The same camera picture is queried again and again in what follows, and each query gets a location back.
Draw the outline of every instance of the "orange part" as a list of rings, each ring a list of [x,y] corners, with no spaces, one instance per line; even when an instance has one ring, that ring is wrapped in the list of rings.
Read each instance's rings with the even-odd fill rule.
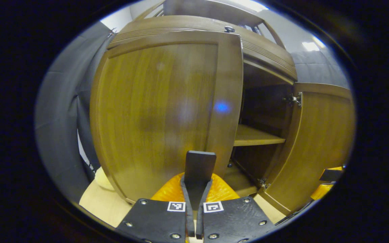
[[[184,173],[172,177],[151,197],[151,200],[185,201],[180,184],[182,175]],[[207,202],[239,198],[239,195],[218,175],[213,174],[211,179],[213,183],[211,184],[210,192],[208,192]]]

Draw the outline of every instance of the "open cabinet door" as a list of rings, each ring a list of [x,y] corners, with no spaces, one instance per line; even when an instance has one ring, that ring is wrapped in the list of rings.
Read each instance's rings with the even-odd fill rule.
[[[293,105],[286,142],[259,194],[285,215],[301,209],[322,181],[324,169],[342,166],[352,148],[355,107],[349,89],[321,83],[295,83],[301,106]]]
[[[184,172],[189,150],[216,153],[223,176],[242,96],[239,35],[173,32],[107,51],[91,90],[94,146],[128,202]]]

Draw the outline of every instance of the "cabinet door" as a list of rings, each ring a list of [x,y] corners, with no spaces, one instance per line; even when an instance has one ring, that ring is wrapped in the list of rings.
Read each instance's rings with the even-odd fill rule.
[[[302,93],[293,106],[289,133],[277,165],[260,195],[289,215],[301,209],[323,183],[326,168],[346,163],[355,133],[355,108],[349,89],[319,83],[295,83]]]
[[[242,96],[239,35],[173,32],[105,53],[91,90],[94,146],[127,201],[150,198],[184,172],[189,150],[230,158]]]

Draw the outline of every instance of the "screw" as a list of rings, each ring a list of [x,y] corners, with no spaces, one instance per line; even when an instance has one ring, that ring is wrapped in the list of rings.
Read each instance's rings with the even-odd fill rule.
[[[181,235],[179,235],[179,234],[171,234],[170,237],[172,239],[179,239],[179,238],[181,238]]]
[[[219,237],[219,234],[210,234],[208,235],[208,238],[210,239],[217,239]]]

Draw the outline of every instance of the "wooden cabinet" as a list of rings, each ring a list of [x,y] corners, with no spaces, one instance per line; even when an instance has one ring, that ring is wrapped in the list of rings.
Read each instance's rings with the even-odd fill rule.
[[[133,203],[183,172],[188,150],[215,152],[215,174],[223,177],[230,159],[244,172],[244,182],[238,175],[230,185],[256,183],[283,214],[299,210],[323,169],[346,162],[355,132],[351,92],[295,83],[292,57],[274,30],[276,43],[237,25],[269,26],[250,13],[232,9],[238,19],[214,19],[214,11],[178,2],[145,19],[161,3],[153,6],[123,28],[97,70],[91,129],[109,181]]]

